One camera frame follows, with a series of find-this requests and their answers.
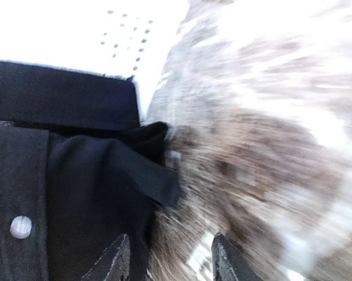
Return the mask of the black long sleeve shirt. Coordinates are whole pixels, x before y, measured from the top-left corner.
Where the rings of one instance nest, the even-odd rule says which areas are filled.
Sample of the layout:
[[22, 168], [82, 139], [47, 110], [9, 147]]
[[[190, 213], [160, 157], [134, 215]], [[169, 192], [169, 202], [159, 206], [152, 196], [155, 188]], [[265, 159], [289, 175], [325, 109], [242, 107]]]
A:
[[155, 210], [182, 194], [167, 132], [130, 78], [0, 61], [0, 280], [81, 280], [121, 234], [144, 280]]

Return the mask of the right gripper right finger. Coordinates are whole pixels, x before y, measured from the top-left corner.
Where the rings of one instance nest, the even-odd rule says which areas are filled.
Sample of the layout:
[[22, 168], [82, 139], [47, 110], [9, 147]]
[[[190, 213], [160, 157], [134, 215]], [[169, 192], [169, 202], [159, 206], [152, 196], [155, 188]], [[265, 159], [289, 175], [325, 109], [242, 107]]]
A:
[[262, 281], [222, 233], [214, 236], [211, 251], [214, 281]]

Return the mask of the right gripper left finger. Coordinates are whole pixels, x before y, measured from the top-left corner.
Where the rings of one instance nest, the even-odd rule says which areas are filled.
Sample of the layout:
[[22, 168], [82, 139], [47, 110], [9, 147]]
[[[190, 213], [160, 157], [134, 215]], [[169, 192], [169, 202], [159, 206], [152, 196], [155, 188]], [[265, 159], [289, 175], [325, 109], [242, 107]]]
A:
[[127, 234], [121, 234], [104, 250], [81, 281], [129, 280], [130, 253], [129, 237]]

